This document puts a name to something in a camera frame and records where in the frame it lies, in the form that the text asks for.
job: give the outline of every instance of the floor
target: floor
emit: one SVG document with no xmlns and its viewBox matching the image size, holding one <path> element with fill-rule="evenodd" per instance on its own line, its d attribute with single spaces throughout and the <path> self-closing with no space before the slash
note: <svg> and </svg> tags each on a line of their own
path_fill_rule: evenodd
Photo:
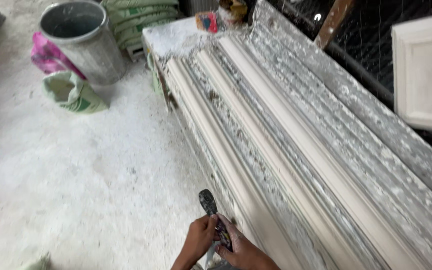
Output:
<svg viewBox="0 0 432 270">
<path fill-rule="evenodd" d="M 50 0 L 0 0 L 0 270 L 169 269 L 207 182 L 144 62 L 73 115 L 41 91 L 31 37 Z"/>
</svg>

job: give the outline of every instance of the white molding strip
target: white molding strip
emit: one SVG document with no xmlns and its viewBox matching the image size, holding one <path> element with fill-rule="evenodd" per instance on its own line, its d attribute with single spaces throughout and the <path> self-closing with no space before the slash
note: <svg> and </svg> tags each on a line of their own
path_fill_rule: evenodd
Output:
<svg viewBox="0 0 432 270">
<path fill-rule="evenodd" d="M 267 133 L 264 124 L 258 119 L 250 105 L 237 93 L 237 86 L 221 65 L 205 50 L 197 54 L 197 59 L 213 87 L 240 119 L 254 145 L 261 151 L 261 155 L 271 166 L 274 175 L 294 200 L 296 205 L 291 206 L 294 212 L 303 214 L 304 219 L 315 231 L 338 268 L 365 269 L 318 199 L 292 168 L 289 160 L 281 153 L 272 136 Z"/>
<path fill-rule="evenodd" d="M 260 239 L 268 255 L 283 270 L 302 270 L 296 254 L 284 233 L 279 229 L 263 198 L 257 191 L 248 170 L 228 141 L 223 128 L 208 108 L 197 83 L 193 81 L 182 60 L 168 61 L 169 74 L 174 80 L 181 98 L 186 103 L 218 167 L 247 218 L 244 232 L 251 230 Z"/>
<path fill-rule="evenodd" d="M 383 259 L 393 270 L 429 270 L 414 250 L 399 238 L 364 192 L 334 159 L 296 109 L 233 37 L 219 45 L 237 67 L 262 104 L 285 129 L 310 165 L 330 187 Z"/>
</svg>

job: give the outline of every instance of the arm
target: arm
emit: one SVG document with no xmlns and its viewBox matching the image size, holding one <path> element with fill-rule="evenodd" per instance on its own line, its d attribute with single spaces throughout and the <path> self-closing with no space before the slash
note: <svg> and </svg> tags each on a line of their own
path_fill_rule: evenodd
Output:
<svg viewBox="0 0 432 270">
<path fill-rule="evenodd" d="M 205 215 L 189 226 L 188 236 L 171 270 L 190 270 L 207 252 L 215 238 L 217 215 Z"/>
</svg>

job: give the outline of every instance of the stacked sacks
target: stacked sacks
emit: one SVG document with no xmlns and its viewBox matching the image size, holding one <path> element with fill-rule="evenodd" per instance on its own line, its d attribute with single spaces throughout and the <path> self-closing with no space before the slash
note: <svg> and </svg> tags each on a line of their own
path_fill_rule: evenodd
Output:
<svg viewBox="0 0 432 270">
<path fill-rule="evenodd" d="M 143 47 L 143 28 L 174 21 L 178 15 L 178 0 L 103 0 L 120 49 Z"/>
</svg>

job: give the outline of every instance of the putty knife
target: putty knife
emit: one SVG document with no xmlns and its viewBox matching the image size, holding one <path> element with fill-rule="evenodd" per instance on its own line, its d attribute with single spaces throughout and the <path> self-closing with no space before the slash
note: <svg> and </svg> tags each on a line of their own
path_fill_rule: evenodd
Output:
<svg viewBox="0 0 432 270">
<path fill-rule="evenodd" d="M 218 208 L 216 207 L 216 201 L 211 191 L 207 189 L 201 190 L 201 192 L 199 193 L 199 202 L 201 203 L 201 206 L 206 212 L 206 214 L 208 214 L 209 216 L 218 212 Z M 226 230 L 223 222 L 221 222 L 221 220 L 219 219 L 216 223 L 216 232 L 219 236 L 219 239 L 221 239 L 221 244 L 226 249 L 233 252 L 230 234 L 228 233 L 228 230 Z"/>
</svg>

